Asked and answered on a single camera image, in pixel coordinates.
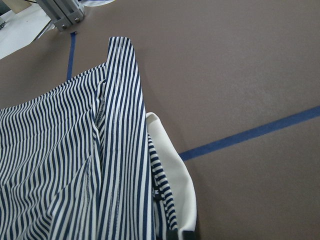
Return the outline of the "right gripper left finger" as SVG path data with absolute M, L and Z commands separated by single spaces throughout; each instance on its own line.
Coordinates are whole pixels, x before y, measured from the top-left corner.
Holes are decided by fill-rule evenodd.
M 166 232 L 167 240 L 178 240 L 178 232 L 177 231 L 167 231 Z

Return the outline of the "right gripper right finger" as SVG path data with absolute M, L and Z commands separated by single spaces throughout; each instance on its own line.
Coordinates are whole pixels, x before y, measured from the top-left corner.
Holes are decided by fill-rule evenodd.
M 183 240 L 196 240 L 197 236 L 195 231 L 191 231 L 191 230 L 184 230 L 182 232 L 182 239 Z

